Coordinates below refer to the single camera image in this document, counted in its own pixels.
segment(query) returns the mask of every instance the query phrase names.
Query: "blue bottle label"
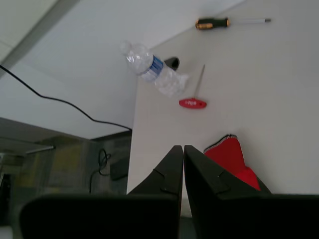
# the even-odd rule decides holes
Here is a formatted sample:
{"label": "blue bottle label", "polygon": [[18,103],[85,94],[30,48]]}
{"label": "blue bottle label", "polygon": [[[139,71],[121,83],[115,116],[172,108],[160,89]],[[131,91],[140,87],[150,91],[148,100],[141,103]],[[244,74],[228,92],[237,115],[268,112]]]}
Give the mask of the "blue bottle label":
{"label": "blue bottle label", "polygon": [[155,81],[163,67],[164,63],[159,58],[154,56],[151,66],[146,71],[141,73],[140,76],[147,82]]}

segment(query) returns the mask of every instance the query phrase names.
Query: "plastic bottle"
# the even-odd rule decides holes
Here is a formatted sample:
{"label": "plastic bottle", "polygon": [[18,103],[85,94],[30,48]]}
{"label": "plastic bottle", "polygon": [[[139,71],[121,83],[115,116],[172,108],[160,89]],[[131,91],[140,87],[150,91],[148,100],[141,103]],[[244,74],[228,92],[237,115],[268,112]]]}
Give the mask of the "plastic bottle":
{"label": "plastic bottle", "polygon": [[154,56],[142,44],[125,41],[121,52],[126,56],[129,67],[147,82],[154,82],[156,88],[166,96],[177,96],[185,88],[188,76],[180,75]]}

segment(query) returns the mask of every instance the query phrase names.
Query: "red cloth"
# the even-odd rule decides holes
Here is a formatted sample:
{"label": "red cloth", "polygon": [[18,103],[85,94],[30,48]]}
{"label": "red cloth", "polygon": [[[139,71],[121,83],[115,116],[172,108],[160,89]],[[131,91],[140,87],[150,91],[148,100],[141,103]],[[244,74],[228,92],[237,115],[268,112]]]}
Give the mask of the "red cloth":
{"label": "red cloth", "polygon": [[256,190],[261,190],[256,174],[245,165],[240,143],[236,136],[223,137],[219,142],[208,147],[204,154],[238,179]]}

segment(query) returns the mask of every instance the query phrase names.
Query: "orange and black handle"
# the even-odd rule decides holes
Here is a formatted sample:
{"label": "orange and black handle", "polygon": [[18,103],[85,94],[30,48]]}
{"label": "orange and black handle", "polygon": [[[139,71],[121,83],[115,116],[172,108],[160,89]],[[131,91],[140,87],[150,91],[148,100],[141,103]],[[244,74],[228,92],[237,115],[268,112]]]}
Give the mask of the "orange and black handle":
{"label": "orange and black handle", "polygon": [[230,20],[228,18],[200,18],[196,21],[196,28],[198,30],[210,30],[219,27],[229,27]]}

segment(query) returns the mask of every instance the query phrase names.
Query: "metal shaft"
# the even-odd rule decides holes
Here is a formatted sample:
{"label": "metal shaft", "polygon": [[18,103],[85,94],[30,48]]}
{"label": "metal shaft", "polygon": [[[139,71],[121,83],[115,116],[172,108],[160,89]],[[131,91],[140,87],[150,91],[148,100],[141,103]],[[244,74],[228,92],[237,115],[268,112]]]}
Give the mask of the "metal shaft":
{"label": "metal shaft", "polygon": [[271,22],[271,18],[250,18],[250,19],[239,19],[239,20],[231,20],[231,24],[256,24],[256,23],[265,23]]}
{"label": "metal shaft", "polygon": [[200,83],[201,83],[201,80],[203,79],[204,70],[205,70],[205,65],[203,65],[203,69],[201,70],[201,73],[200,73],[200,76],[199,76],[199,80],[197,82],[197,86],[196,86],[196,89],[195,89],[194,98],[196,98],[196,96],[198,94]]}

